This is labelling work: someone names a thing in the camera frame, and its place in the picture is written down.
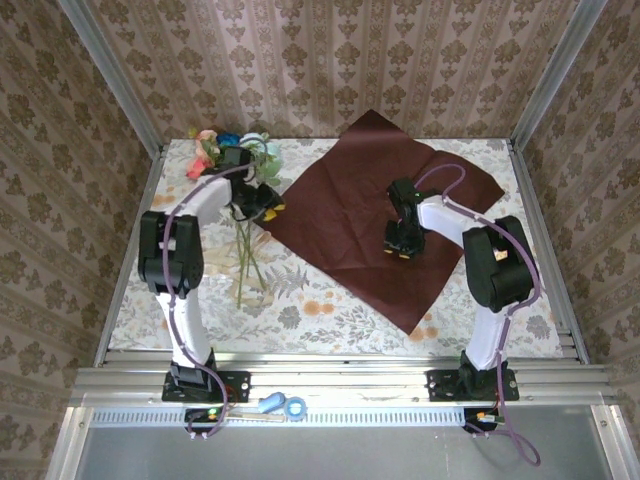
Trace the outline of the artificial flower bunch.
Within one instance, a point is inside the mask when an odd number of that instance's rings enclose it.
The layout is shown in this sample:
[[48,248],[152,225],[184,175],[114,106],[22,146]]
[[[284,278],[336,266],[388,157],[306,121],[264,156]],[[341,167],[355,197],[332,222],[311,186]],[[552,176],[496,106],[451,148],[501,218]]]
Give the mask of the artificial flower bunch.
[[[267,184],[275,190],[280,184],[279,172],[283,165],[281,154],[266,133],[247,133],[240,136],[235,133],[217,133],[213,130],[202,130],[193,134],[196,142],[196,154],[191,165],[187,168],[187,177],[198,180],[207,175],[224,171],[220,165],[221,149],[226,146],[238,145],[251,151],[253,159],[249,168],[240,172],[245,174],[245,180],[254,187]],[[242,234],[247,240],[251,235],[254,221],[253,215],[243,215],[240,209],[230,203],[226,207],[235,225],[235,235]]]

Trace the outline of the dark red wrapping paper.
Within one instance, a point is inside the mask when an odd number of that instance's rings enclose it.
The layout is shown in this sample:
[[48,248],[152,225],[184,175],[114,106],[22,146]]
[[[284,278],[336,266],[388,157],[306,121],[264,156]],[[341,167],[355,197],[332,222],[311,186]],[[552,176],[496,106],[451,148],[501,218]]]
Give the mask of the dark red wrapping paper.
[[409,178],[422,192],[443,191],[457,179],[458,166],[466,175],[452,200],[485,213],[503,197],[489,173],[411,139],[369,110],[285,191],[285,210],[263,227],[409,334],[441,293],[462,251],[428,233],[424,251],[412,259],[385,253],[386,224],[397,217],[386,190]]

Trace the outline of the floral tablecloth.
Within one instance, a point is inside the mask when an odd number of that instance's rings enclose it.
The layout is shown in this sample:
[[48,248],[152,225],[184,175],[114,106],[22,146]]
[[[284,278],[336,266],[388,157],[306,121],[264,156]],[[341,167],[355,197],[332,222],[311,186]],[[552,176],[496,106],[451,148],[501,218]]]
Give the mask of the floral tablecloth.
[[[525,210],[506,139],[419,140],[435,150],[457,154],[492,175],[505,195],[486,214],[517,216],[529,237]],[[289,187],[337,142],[336,139],[286,139],[280,145],[284,165],[280,190]],[[152,209],[173,207],[191,189],[185,171],[195,156],[191,140],[169,144]],[[236,239],[228,210],[203,228],[204,252]],[[404,333],[333,279],[309,265],[272,238],[263,250],[264,273],[274,295],[267,307],[238,309],[226,296],[225,281],[206,278],[198,289],[207,338],[219,352],[384,354],[459,357],[470,340],[476,307],[466,279],[464,259],[434,305],[411,334]],[[149,292],[133,263],[109,350],[171,350],[169,327],[159,302]],[[508,358],[561,358],[560,327],[548,298],[517,312],[507,342]]]

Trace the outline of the black controller board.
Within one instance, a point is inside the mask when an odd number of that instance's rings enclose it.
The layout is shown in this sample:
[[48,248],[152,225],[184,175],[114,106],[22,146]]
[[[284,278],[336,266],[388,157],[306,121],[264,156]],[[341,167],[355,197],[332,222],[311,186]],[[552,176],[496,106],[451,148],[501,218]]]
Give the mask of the black controller board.
[[496,409],[465,408],[464,420],[463,429],[470,434],[495,431],[504,424],[504,417],[499,415]]
[[221,407],[187,408],[183,414],[185,430],[193,438],[211,436],[222,418]]

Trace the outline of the light blue cylinder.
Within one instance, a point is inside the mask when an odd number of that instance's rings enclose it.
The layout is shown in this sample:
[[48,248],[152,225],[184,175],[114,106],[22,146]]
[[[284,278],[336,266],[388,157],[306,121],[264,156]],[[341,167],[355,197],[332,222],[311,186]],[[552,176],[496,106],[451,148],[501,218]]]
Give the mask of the light blue cylinder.
[[285,403],[285,395],[281,392],[274,392],[259,400],[257,410],[261,414],[268,414],[282,408]]

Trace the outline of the grey metal sheet panel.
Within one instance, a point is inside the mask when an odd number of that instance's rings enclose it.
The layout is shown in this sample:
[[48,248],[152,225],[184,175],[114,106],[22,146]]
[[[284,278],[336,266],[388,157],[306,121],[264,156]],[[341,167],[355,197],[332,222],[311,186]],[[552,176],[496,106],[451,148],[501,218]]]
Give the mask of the grey metal sheet panel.
[[230,428],[208,440],[181,429],[95,429],[77,480],[612,480],[590,438],[536,439],[528,465],[504,438],[460,429]]

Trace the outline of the aluminium table side rail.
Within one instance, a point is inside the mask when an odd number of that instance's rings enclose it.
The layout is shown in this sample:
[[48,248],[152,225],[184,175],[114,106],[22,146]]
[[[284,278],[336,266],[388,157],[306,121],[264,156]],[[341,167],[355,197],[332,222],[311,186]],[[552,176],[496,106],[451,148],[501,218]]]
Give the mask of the aluminium table side rail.
[[542,274],[546,296],[556,322],[573,342],[575,358],[582,364],[590,364],[591,359],[582,337],[580,326],[574,313],[570,297],[562,277],[558,260],[542,214],[540,204],[530,178],[525,160],[520,150],[510,139],[506,141],[516,177],[524,210],[530,225],[537,262]]
[[139,221],[142,214],[152,204],[153,197],[163,171],[168,147],[168,144],[161,145],[159,147],[158,154],[153,158],[140,204],[134,217],[134,223],[131,229],[129,243],[123,258],[114,293],[112,295],[111,303],[106,315],[104,328],[96,350],[96,355],[94,357],[93,367],[101,367],[104,364],[106,355],[109,351],[110,339],[116,325],[118,312],[128,285],[129,277],[133,268],[133,263],[137,258],[137,249],[139,242]]

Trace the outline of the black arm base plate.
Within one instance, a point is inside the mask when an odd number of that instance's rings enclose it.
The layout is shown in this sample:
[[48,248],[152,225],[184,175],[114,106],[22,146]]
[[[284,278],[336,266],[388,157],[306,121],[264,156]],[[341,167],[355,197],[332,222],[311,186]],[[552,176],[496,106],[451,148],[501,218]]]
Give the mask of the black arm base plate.
[[[230,403],[247,403],[251,388],[251,374],[247,371],[218,371]],[[175,377],[169,372],[163,384],[164,402],[222,403],[223,394],[218,383],[200,369],[188,369]]]
[[515,372],[502,370],[502,394],[498,388],[498,369],[476,372],[467,367],[438,369],[426,373],[426,388],[430,401],[505,401],[520,398]]

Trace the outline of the aluminium frame beam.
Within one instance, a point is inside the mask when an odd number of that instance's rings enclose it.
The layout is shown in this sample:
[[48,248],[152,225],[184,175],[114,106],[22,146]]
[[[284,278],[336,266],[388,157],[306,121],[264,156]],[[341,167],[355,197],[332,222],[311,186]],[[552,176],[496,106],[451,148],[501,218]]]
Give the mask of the aluminium frame beam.
[[[73,406],[156,407],[169,369],[167,350],[116,350],[94,368],[79,370]],[[428,404],[427,375],[452,369],[449,358],[385,355],[223,353],[221,370],[251,374],[251,401],[281,391],[310,406],[423,406]],[[616,393],[601,365],[574,358],[512,359],[520,406],[611,404]]]

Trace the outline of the aluminium frame post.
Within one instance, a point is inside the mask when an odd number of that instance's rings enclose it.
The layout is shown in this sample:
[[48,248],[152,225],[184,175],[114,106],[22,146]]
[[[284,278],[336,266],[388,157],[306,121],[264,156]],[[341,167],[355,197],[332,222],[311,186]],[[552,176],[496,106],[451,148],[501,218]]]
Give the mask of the aluminium frame post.
[[510,137],[522,151],[569,73],[608,0],[580,0]]
[[143,103],[127,78],[124,62],[117,58],[116,50],[108,40],[105,30],[99,25],[97,17],[85,0],[58,2],[125,113],[137,138],[149,157],[153,161],[157,160],[164,141],[144,111]]

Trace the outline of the aluminium frame leg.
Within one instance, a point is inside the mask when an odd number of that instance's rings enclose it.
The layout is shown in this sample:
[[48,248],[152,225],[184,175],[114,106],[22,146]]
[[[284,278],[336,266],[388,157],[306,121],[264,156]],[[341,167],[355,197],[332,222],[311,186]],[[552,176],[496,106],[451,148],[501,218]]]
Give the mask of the aluminium frame leg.
[[613,480],[640,480],[640,462],[618,405],[592,405],[592,416]]
[[75,480],[94,409],[66,409],[45,480]]

